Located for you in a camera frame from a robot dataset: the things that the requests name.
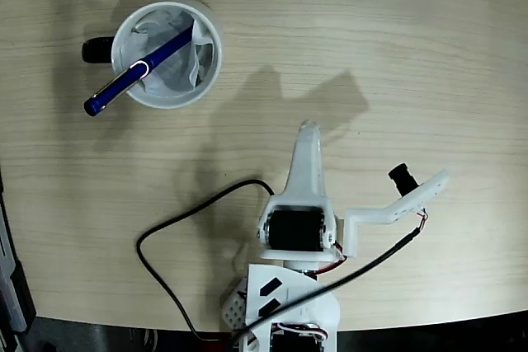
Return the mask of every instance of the wood grain surface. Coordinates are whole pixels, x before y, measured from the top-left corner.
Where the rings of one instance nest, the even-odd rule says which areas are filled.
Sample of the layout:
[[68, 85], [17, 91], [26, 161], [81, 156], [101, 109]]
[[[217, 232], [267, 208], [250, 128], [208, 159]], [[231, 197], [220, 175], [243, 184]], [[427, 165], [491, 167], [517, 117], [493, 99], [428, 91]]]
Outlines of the wood grain surface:
[[[38, 313], [183, 329], [139, 263], [146, 228], [250, 176], [281, 191], [299, 124], [323, 129], [338, 214], [398, 198], [387, 172], [447, 190], [426, 231], [337, 291], [341, 328], [411, 326], [528, 309], [526, 0], [201, 0], [221, 20], [225, 62], [180, 110], [129, 97], [98, 117], [83, 101], [111, 78], [80, 58], [158, 0], [2, 0], [0, 166], [17, 252]], [[265, 192], [248, 187], [145, 242], [201, 330], [258, 261]], [[363, 227], [343, 276], [417, 225]]]

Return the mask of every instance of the black cable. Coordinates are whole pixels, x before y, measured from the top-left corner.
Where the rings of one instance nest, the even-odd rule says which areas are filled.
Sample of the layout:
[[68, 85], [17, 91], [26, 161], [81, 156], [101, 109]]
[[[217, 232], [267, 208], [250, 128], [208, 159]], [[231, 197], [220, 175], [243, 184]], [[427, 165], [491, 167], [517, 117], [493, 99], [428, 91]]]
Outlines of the black cable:
[[162, 222], [147, 231], [145, 231], [143, 234], [141, 234], [138, 238], [138, 240], [135, 243], [135, 251], [138, 254], [139, 259], [141, 260], [141, 263], [144, 265], [144, 267], [147, 269], [147, 271], [158, 281], [158, 283], [161, 285], [161, 287], [167, 292], [167, 294], [172, 298], [172, 301], [177, 305], [178, 309], [180, 310], [181, 314], [183, 315], [183, 319], [185, 319], [186, 324], [189, 326], [189, 329], [191, 330], [192, 334], [196, 336], [201, 341], [218, 341], [218, 340], [209, 340], [201, 338], [198, 334], [198, 331], [196, 331], [196, 328], [192, 325], [192, 321], [189, 318], [189, 315], [187, 314], [185, 308], [183, 307], [183, 304], [180, 302], [178, 297], [176, 297], [176, 294], [171, 290], [171, 288], [168, 286], [168, 284], [163, 280], [163, 278], [156, 272], [156, 270], [149, 264], [147, 259], [145, 259], [145, 256], [143, 252], [141, 251], [141, 244], [145, 239], [147, 239], [149, 236], [154, 234], [155, 232], [158, 232], [159, 230], [163, 230], [164, 228], [168, 226], [172, 226], [175, 223], [178, 223], [179, 221], [188, 218], [189, 216], [192, 216], [193, 214], [197, 214], [201, 210], [207, 208], [208, 206], [214, 204], [219, 199], [225, 197], [226, 195], [232, 193], [235, 190], [238, 190], [242, 187], [245, 187], [246, 185], [260, 185], [263, 187], [269, 195], [274, 195], [273, 189], [265, 182], [260, 181], [258, 179], [249, 179], [246, 181], [240, 181], [239, 183], [235, 183], [234, 185], [228, 187], [227, 189], [220, 191], [217, 195], [214, 195], [213, 197], [206, 200], [204, 203], [196, 206], [193, 209], [188, 210], [187, 212], [180, 214], [176, 216], [175, 218], [170, 218], [165, 222]]
[[393, 247], [388, 249], [383, 255], [379, 256], [377, 259], [372, 260], [369, 264], [361, 267], [360, 269], [347, 275], [346, 277], [341, 278], [337, 280], [336, 282], [329, 284], [328, 286], [315, 290], [311, 293], [305, 294], [303, 297], [299, 297], [295, 299], [294, 301], [292, 301], [291, 303], [287, 303], [286, 305], [283, 305], [277, 308], [275, 311], [272, 311], [271, 313], [265, 315], [264, 317], [257, 319], [252, 324], [245, 326], [230, 340], [230, 342], [228, 342], [226, 351], [231, 350], [230, 348], [236, 345], [240, 341], [240, 339], [243, 337], [243, 335], [247, 334], [255, 327], [261, 325], [263, 322], [269, 321], [273, 317], [276, 317], [277, 315], [280, 315], [281, 313], [288, 311], [291, 308], [298, 307], [299, 305], [304, 304], [310, 300], [313, 300], [314, 298], [322, 296], [323, 294], [330, 293], [331, 291], [337, 288], [340, 288], [341, 286], [351, 282], [354, 279], [359, 278], [363, 274], [374, 269], [375, 267], [383, 263], [385, 260], [390, 258], [392, 255], [394, 255], [397, 251], [401, 250], [404, 246], [406, 246], [410, 241], [413, 240], [413, 238], [416, 235], [420, 233], [420, 231], [421, 230], [419, 227], [415, 228], [408, 235], [406, 235], [401, 240], [399, 240]]

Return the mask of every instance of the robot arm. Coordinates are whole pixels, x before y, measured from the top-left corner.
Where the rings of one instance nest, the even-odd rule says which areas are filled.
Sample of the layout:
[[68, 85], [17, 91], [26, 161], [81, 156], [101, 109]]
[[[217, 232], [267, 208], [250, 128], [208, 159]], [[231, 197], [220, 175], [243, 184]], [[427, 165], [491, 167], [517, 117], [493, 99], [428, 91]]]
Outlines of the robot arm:
[[[295, 143], [285, 189], [269, 199], [258, 222], [262, 258], [282, 260], [284, 267], [250, 265], [247, 279], [224, 305], [226, 324], [240, 329], [321, 289], [314, 271], [320, 262], [337, 262], [343, 254], [356, 256], [358, 224], [391, 224], [410, 212], [424, 211], [425, 203], [444, 189], [449, 178], [447, 171], [442, 171], [418, 185], [405, 164], [394, 168], [389, 176], [402, 198], [384, 209], [348, 209], [340, 222], [342, 230], [338, 230], [332, 202], [324, 191], [319, 127], [305, 121]], [[338, 231], [342, 231], [342, 253], [336, 241]], [[241, 352], [336, 352], [340, 308], [332, 293], [276, 313], [273, 321], [263, 320], [251, 335], [241, 339]], [[295, 332], [293, 338], [288, 334]]]
[[258, 237], [264, 246], [261, 257], [283, 260], [285, 267], [292, 270], [316, 270], [319, 262], [341, 257], [336, 249], [338, 231], [342, 235], [342, 253], [356, 257], [358, 224], [391, 224], [410, 212], [419, 212], [449, 180], [447, 171], [441, 171], [418, 185], [405, 164], [394, 168], [389, 176], [402, 198], [384, 209], [348, 209], [342, 230], [338, 230], [332, 202], [324, 191], [319, 126], [312, 121], [303, 122], [286, 187], [269, 199], [258, 223]]

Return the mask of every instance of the blue pen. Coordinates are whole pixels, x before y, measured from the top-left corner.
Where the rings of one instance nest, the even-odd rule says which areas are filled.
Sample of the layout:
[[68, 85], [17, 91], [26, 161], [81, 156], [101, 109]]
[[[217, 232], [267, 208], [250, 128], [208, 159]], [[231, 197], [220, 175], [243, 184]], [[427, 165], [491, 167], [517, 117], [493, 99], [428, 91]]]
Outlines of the blue pen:
[[122, 74], [106, 84], [84, 102], [84, 110], [91, 116], [104, 110], [113, 100], [126, 92], [139, 80], [147, 77], [161, 62], [176, 53], [192, 39], [192, 26], [170, 39], [149, 55], [132, 63]]

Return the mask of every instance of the black mug handle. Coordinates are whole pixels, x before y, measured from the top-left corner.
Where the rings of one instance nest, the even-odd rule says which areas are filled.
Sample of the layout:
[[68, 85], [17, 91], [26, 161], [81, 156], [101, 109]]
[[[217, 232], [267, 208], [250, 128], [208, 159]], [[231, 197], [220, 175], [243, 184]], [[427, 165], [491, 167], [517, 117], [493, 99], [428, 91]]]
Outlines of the black mug handle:
[[113, 36], [94, 37], [82, 45], [82, 60], [88, 63], [111, 63]]

